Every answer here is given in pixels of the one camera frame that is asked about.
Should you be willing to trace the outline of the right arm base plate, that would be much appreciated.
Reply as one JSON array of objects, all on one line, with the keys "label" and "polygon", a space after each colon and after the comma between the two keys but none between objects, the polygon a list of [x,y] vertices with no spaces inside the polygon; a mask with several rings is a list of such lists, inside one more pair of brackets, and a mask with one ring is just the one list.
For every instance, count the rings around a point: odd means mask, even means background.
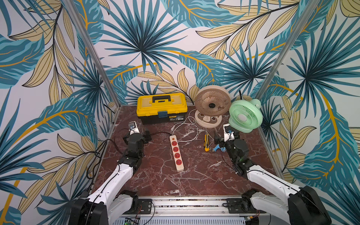
[{"label": "right arm base plate", "polygon": [[255,209],[251,201],[247,198],[228,198],[226,203],[222,204],[223,207],[227,208],[230,214],[263,214],[265,211],[259,211]]}]

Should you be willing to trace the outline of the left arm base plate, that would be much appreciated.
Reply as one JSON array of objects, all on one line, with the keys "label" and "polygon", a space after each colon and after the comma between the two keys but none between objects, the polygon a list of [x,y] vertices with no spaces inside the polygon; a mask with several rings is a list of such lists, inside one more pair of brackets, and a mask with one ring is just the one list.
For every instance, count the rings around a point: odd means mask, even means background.
[{"label": "left arm base plate", "polygon": [[137,199],[124,215],[150,215],[153,212],[152,208],[152,199]]}]

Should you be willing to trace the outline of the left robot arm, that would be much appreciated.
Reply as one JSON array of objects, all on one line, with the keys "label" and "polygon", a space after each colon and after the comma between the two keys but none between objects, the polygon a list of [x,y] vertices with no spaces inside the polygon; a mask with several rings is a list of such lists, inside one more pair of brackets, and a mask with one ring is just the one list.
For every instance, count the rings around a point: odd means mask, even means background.
[{"label": "left robot arm", "polygon": [[139,169],[144,157],[144,145],[152,140],[150,132],[130,133],[127,149],[110,177],[91,195],[77,199],[70,208],[69,225],[111,225],[122,214],[135,210],[137,194],[122,187]]}]

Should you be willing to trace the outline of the beige desk fan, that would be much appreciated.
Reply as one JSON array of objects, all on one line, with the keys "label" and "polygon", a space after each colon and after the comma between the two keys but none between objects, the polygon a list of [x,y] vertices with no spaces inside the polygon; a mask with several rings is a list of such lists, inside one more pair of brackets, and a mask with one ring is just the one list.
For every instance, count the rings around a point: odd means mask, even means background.
[{"label": "beige desk fan", "polygon": [[222,122],[222,115],[231,106],[229,92],[218,85],[209,85],[202,88],[196,95],[195,120],[204,128],[216,128]]}]

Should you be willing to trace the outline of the aluminium corner post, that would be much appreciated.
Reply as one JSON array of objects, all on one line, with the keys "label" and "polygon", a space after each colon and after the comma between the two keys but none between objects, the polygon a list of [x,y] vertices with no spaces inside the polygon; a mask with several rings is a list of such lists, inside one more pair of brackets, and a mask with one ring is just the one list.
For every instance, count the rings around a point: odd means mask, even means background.
[{"label": "aluminium corner post", "polygon": [[110,80],[107,76],[107,73],[101,63],[101,60],[96,52],[96,49],[94,48],[94,45],[88,34],[88,31],[85,28],[85,24],[82,22],[80,14],[78,13],[78,11],[76,9],[74,1],[64,0],[63,3],[65,5],[65,7],[67,8],[69,16],[72,19],[75,27],[78,29],[78,32],[80,34],[82,41],[84,42],[85,47],[88,49],[89,55],[90,55],[91,59],[93,60],[93,63],[95,64],[95,67],[98,70],[100,77],[102,78],[102,80],[104,82],[105,87],[109,91],[111,99],[115,103],[116,108],[120,109],[121,104],[118,101],[117,95],[115,94],[115,92],[110,84]]},{"label": "aluminium corner post", "polygon": [[284,44],[284,47],[280,51],[277,59],[275,60],[269,74],[264,79],[262,86],[259,88],[256,98],[260,99],[262,95],[265,93],[267,87],[269,86],[270,82],[272,81],[273,77],[275,76],[279,66],[281,65],[283,59],[286,57],[288,52],[291,50],[291,47],[294,45],[296,39],[300,36],[302,29],[306,26],[307,21],[311,17],[314,10],[317,9],[320,0],[316,1],[309,1],[308,5],[304,9],[304,13],[299,17],[299,21],[294,26],[294,30],[292,33],[289,34],[287,41]]}]

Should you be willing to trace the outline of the left aluminium corner post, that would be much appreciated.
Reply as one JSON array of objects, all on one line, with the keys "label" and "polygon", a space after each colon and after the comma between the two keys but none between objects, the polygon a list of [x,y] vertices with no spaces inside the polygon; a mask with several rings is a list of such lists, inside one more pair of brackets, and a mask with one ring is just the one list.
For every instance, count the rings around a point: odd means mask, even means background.
[{"label": "left aluminium corner post", "polygon": [[82,22],[80,14],[78,13],[78,11],[76,9],[74,1],[64,0],[63,3],[65,5],[65,7],[67,8],[69,16],[72,19],[75,27],[78,29],[78,32],[80,34],[82,41],[84,42],[85,47],[88,49],[89,55],[90,55],[91,59],[93,60],[93,63],[95,64],[95,67],[98,70],[100,77],[102,78],[102,80],[104,82],[105,87],[109,91],[111,99],[115,103],[116,108],[120,109],[121,104],[118,101],[117,95],[115,94],[115,92],[110,84],[110,80],[107,76],[107,73],[101,63],[101,60],[96,52],[96,49],[94,48],[94,45],[88,34],[88,31],[85,28],[85,24]]}]

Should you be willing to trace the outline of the yellow black utility knife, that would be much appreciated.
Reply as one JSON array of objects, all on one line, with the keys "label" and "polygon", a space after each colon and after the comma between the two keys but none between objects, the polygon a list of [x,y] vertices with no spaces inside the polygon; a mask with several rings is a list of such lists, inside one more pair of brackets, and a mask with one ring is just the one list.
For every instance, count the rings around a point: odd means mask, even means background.
[{"label": "yellow black utility knife", "polygon": [[210,141],[209,141],[209,135],[205,134],[204,135],[204,150],[205,152],[209,152],[210,151]]}]

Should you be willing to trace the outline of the aluminium front rail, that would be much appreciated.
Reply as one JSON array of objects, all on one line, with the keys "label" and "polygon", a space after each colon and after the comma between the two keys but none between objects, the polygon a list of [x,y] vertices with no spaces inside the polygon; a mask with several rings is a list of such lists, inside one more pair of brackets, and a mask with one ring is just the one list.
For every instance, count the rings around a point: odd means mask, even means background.
[{"label": "aluminium front rail", "polygon": [[[140,218],[137,220],[137,223],[143,223],[147,225],[152,222],[156,222],[157,217],[167,217],[169,220],[177,219],[180,225],[188,224],[188,220],[186,220],[186,218],[192,218],[192,217],[198,218],[198,220],[194,222],[196,225],[201,224],[202,219],[205,222],[209,222],[210,220],[213,220],[215,224],[220,224],[221,223],[220,218],[225,216],[228,217],[238,216],[243,220],[246,217],[262,218],[264,215],[267,215],[269,213],[266,212],[258,215],[247,214],[247,213],[230,214],[228,209],[222,206],[223,203],[226,203],[226,199],[228,198],[248,199],[250,194],[255,191],[256,190],[254,189],[250,190],[241,196],[154,197],[152,198],[153,212],[150,214],[151,218],[148,220],[144,218]],[[274,218],[278,218],[278,217],[270,215],[269,222],[273,222]]]}]

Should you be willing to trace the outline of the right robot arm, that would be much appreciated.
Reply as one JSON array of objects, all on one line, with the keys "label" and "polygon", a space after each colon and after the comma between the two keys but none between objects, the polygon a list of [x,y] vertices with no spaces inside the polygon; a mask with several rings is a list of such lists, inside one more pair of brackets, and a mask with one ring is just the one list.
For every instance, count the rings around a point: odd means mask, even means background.
[{"label": "right robot arm", "polygon": [[254,163],[248,157],[248,145],[239,136],[226,133],[214,137],[214,143],[225,148],[232,162],[232,169],[241,176],[271,192],[252,192],[248,197],[251,206],[278,217],[290,225],[330,225],[332,219],[318,193],[309,186],[289,183]]}]

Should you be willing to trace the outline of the beige power strip red sockets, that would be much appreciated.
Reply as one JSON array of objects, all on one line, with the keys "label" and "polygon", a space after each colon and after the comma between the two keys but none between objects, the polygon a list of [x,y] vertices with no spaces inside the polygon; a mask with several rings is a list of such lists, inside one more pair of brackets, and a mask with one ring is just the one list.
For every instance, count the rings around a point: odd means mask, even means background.
[{"label": "beige power strip red sockets", "polygon": [[182,172],[184,170],[184,164],[179,148],[179,142],[177,140],[176,135],[172,135],[169,138],[170,138],[172,154],[173,154],[176,170],[177,172]]}]

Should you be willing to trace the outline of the green desk fan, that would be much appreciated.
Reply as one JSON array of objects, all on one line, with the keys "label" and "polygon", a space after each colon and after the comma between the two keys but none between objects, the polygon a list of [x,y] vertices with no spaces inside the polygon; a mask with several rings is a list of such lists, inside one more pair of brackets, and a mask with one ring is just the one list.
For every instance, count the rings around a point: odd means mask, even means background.
[{"label": "green desk fan", "polygon": [[260,107],[261,102],[258,99],[234,101],[229,109],[229,125],[242,133],[252,132],[263,122]]}]

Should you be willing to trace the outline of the right aluminium corner post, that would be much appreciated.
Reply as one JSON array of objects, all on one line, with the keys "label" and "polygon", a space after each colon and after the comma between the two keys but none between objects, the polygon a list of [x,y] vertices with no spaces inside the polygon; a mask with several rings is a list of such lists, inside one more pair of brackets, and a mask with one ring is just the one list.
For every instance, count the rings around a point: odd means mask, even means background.
[{"label": "right aluminium corner post", "polygon": [[292,33],[289,34],[287,41],[284,44],[284,47],[280,51],[277,59],[275,60],[269,74],[264,79],[262,86],[259,88],[256,98],[260,99],[262,95],[265,93],[267,87],[269,86],[270,82],[272,81],[273,77],[275,76],[279,66],[281,65],[283,59],[286,57],[288,52],[291,50],[291,47],[294,45],[296,39],[300,36],[302,29],[306,26],[307,21],[311,17],[314,10],[317,9],[320,0],[316,1],[309,1],[308,5],[304,9],[304,13],[299,17],[299,21],[294,26],[294,30]]}]

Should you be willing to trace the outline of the blue glue gun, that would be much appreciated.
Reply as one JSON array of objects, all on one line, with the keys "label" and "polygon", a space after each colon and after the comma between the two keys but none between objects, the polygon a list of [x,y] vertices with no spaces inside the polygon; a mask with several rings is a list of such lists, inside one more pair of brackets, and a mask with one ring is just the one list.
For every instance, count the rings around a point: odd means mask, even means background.
[{"label": "blue glue gun", "polygon": [[216,151],[226,152],[226,148],[225,148],[225,147],[220,147],[220,145],[217,144],[217,145],[212,149],[212,152],[216,152]]}]

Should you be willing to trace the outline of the yellow black toolbox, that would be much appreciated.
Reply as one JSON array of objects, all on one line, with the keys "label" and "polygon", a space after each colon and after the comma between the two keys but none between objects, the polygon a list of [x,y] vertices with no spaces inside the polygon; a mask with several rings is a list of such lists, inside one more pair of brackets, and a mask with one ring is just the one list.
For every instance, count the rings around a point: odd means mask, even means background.
[{"label": "yellow black toolbox", "polygon": [[180,122],[188,112],[185,95],[182,93],[140,96],[136,114],[143,125],[165,122]]}]

